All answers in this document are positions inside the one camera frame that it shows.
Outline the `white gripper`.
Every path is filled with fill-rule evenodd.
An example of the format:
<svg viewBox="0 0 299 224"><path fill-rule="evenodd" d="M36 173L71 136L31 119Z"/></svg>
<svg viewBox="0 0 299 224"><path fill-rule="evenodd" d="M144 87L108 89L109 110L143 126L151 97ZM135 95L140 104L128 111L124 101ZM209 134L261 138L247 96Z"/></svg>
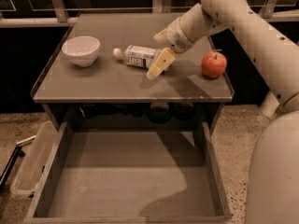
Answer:
<svg viewBox="0 0 299 224"><path fill-rule="evenodd" d="M157 78L174 62L176 59L175 53L184 53L193 47L194 43L183 33L179 22L180 18L175 19L166 29L163 29L153 37L155 41L160 44L166 44L171 49L162 49L154 59L146 74L149 80Z"/></svg>

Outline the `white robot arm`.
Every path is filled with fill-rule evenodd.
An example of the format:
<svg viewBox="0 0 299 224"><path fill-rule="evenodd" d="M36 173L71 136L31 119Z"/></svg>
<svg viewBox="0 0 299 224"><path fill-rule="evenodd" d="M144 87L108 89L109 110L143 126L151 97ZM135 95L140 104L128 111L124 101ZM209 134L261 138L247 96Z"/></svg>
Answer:
<svg viewBox="0 0 299 224"><path fill-rule="evenodd" d="M299 224L299 47L254 13L247 0L200 0L154 39L174 55L222 27L231 30L286 111L253 150L245 224Z"/></svg>

